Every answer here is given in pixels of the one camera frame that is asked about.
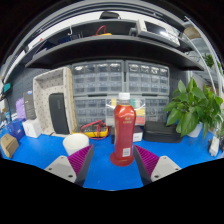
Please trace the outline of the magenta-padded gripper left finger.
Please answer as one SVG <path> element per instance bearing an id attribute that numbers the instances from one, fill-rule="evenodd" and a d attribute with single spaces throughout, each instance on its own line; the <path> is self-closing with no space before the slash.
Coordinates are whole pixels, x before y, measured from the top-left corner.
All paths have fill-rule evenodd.
<path id="1" fill-rule="evenodd" d="M 83 186 L 94 155 L 94 146 L 89 145 L 72 155 L 59 156 L 45 170 L 67 181 Z"/>

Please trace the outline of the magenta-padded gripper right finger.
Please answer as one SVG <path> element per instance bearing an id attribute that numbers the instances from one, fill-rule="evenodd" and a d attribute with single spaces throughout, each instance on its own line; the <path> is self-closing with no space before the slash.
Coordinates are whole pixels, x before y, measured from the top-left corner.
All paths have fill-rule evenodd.
<path id="1" fill-rule="evenodd" d="M 180 170 L 180 167 L 168 156 L 159 157 L 137 145 L 134 146 L 133 155 L 144 185 L 148 185 Z"/>

